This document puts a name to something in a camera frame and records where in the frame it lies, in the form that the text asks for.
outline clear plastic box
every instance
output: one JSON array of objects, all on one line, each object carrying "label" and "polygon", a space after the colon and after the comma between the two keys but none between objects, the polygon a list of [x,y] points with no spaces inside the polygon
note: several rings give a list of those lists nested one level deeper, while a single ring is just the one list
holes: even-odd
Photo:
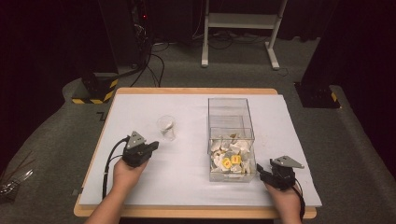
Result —
[{"label": "clear plastic box", "polygon": [[250,182],[256,175],[254,132],[248,99],[208,99],[209,179]]}]

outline gray carpet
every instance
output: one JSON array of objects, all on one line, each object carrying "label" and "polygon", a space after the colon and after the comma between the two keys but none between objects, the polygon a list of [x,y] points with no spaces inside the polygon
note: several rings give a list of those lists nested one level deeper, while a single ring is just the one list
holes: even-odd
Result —
[{"label": "gray carpet", "polygon": [[[396,184],[362,130],[343,90],[331,86],[340,109],[303,108],[293,87],[300,81],[318,41],[277,40],[276,56],[282,69],[272,70],[262,42],[210,49],[209,66],[201,68],[201,48],[182,45],[154,47],[165,63],[163,87],[274,88],[283,94],[312,171],[323,206],[304,223],[396,223]],[[211,41],[216,47],[223,42]],[[161,62],[149,67],[158,76]],[[123,77],[130,86],[137,75]],[[14,203],[0,204],[0,223],[82,223],[73,214],[77,195],[102,131],[110,104],[74,105],[71,96],[79,80],[64,87],[66,102],[24,143],[8,166],[34,160],[34,174],[22,183]],[[153,87],[147,70],[136,87]],[[132,223],[177,223],[176,220],[132,219]],[[180,220],[178,223],[206,223]],[[236,223],[262,223],[261,220]]]}]

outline white metal frame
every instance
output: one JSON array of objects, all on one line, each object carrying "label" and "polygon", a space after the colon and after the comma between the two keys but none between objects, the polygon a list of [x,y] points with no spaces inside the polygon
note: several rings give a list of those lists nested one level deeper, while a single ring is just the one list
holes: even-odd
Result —
[{"label": "white metal frame", "polygon": [[230,13],[210,13],[209,0],[206,0],[205,6],[205,28],[204,28],[204,44],[202,49],[202,67],[209,66],[209,47],[208,47],[208,31],[209,27],[224,28],[248,28],[248,29],[266,29],[273,30],[269,42],[265,42],[265,48],[274,70],[279,69],[279,63],[274,52],[274,44],[276,35],[282,22],[283,12],[285,11],[288,0],[281,0],[279,11],[276,15],[258,15],[258,14],[230,14]]}]

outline hand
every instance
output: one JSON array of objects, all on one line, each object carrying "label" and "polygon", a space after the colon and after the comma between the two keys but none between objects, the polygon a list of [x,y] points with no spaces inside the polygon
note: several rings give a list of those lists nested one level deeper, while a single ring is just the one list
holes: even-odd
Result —
[{"label": "hand", "polygon": [[138,167],[129,166],[123,159],[117,161],[113,171],[113,187],[111,191],[127,196],[131,189],[137,184],[140,175],[149,161],[145,161]]},{"label": "hand", "polygon": [[300,220],[300,198],[293,189],[278,190],[266,183],[268,192],[271,194],[276,210],[284,224],[302,223]]}]

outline glass cup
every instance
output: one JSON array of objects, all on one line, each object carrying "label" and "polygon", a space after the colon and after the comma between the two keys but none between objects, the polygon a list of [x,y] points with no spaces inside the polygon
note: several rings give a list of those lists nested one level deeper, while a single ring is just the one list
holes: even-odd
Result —
[{"label": "glass cup", "polygon": [[167,141],[175,140],[175,119],[171,116],[163,116],[157,120],[157,127],[160,129],[163,139]]}]

